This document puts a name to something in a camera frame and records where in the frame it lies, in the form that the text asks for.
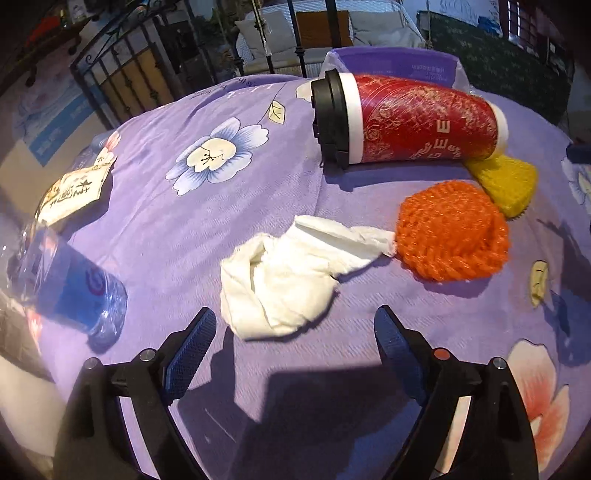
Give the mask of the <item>orange foam fruit net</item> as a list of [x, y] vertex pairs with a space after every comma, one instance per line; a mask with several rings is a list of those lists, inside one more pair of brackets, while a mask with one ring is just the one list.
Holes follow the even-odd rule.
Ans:
[[459, 180], [407, 197], [394, 240], [408, 269], [438, 283], [488, 278], [502, 270], [510, 248], [503, 213], [483, 190]]

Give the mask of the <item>white tissue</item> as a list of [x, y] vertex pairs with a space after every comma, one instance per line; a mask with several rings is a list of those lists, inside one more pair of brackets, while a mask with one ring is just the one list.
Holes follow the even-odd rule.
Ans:
[[256, 234], [221, 260], [221, 316], [246, 341], [294, 334], [329, 308], [339, 277], [396, 251], [392, 231], [297, 215], [280, 237]]

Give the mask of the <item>yellow foam fruit net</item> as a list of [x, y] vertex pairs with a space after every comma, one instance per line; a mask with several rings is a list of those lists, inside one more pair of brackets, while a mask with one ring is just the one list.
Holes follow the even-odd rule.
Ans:
[[463, 164], [506, 218], [520, 216], [530, 205], [538, 181], [534, 165], [507, 155]]

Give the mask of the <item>red paper coffee cup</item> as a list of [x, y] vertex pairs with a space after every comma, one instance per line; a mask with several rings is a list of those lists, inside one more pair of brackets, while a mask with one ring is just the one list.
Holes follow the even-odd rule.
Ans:
[[503, 154], [509, 127], [493, 103], [419, 80], [339, 72], [311, 81], [315, 138], [327, 164], [487, 160]]

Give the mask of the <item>blue label water bottle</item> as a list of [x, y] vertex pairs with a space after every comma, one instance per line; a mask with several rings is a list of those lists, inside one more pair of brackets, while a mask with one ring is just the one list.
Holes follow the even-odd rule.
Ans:
[[102, 352], [118, 340], [125, 287], [46, 226], [1, 223], [1, 290], [41, 317], [78, 330]]

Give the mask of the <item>printed paper booklet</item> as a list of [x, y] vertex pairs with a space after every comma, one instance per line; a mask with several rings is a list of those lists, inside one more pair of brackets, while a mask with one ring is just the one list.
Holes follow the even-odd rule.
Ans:
[[52, 226], [98, 200], [115, 161], [116, 156], [109, 154], [90, 167], [64, 174], [44, 196], [36, 220]]

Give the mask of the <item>purple floral bed sheet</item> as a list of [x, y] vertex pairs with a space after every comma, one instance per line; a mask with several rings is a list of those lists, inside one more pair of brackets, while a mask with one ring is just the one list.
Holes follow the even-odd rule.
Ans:
[[235, 79], [42, 198], [58, 479], [590, 475], [590, 168], [489, 93]]

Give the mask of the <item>purple tissue pack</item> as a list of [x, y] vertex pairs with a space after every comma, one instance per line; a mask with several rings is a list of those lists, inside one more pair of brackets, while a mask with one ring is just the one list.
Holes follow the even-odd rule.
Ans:
[[353, 46], [332, 49], [325, 55], [319, 77], [335, 69], [354, 74], [408, 78], [448, 88], [471, 91], [471, 84], [459, 58], [423, 48]]

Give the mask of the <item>dark green patterned cloth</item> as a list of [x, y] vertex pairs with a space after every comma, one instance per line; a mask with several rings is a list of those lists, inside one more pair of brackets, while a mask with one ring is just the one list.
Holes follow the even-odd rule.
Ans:
[[455, 18], [426, 10], [417, 18], [435, 50], [460, 59], [475, 88], [528, 107], [552, 124], [560, 122], [571, 90], [566, 74], [515, 44]]

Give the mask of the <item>white wicker sofa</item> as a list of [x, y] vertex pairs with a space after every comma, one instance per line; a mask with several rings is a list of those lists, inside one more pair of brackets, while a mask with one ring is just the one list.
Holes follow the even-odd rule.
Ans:
[[[342, 47], [423, 48], [426, 41], [399, 1], [338, 1]], [[315, 77], [332, 49], [324, 1], [256, 2], [256, 9], [235, 22], [235, 49], [245, 74], [271, 72]]]

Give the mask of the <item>brown square cushion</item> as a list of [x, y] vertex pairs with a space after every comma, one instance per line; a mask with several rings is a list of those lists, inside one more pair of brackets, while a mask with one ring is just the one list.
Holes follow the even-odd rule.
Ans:
[[[331, 30], [329, 29], [329, 17], [325, 11], [301, 12], [297, 15], [297, 26], [301, 36], [301, 46], [304, 49], [332, 47]], [[339, 37], [343, 47], [352, 46], [353, 41], [349, 35], [349, 11], [338, 11]]]

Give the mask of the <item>blue white wall poster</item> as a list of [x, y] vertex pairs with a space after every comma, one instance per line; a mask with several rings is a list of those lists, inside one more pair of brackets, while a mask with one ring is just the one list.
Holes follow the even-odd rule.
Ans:
[[35, 84], [13, 113], [13, 135], [24, 142], [34, 159], [45, 167], [65, 140], [93, 113], [73, 80]]

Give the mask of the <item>black iron bed frame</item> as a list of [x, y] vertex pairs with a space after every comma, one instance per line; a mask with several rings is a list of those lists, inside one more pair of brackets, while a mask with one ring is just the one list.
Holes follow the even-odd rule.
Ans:
[[[98, 31], [70, 65], [106, 128], [201, 88], [245, 75], [235, 22], [270, 1], [86, 1]], [[334, 1], [324, 1], [342, 47]]]

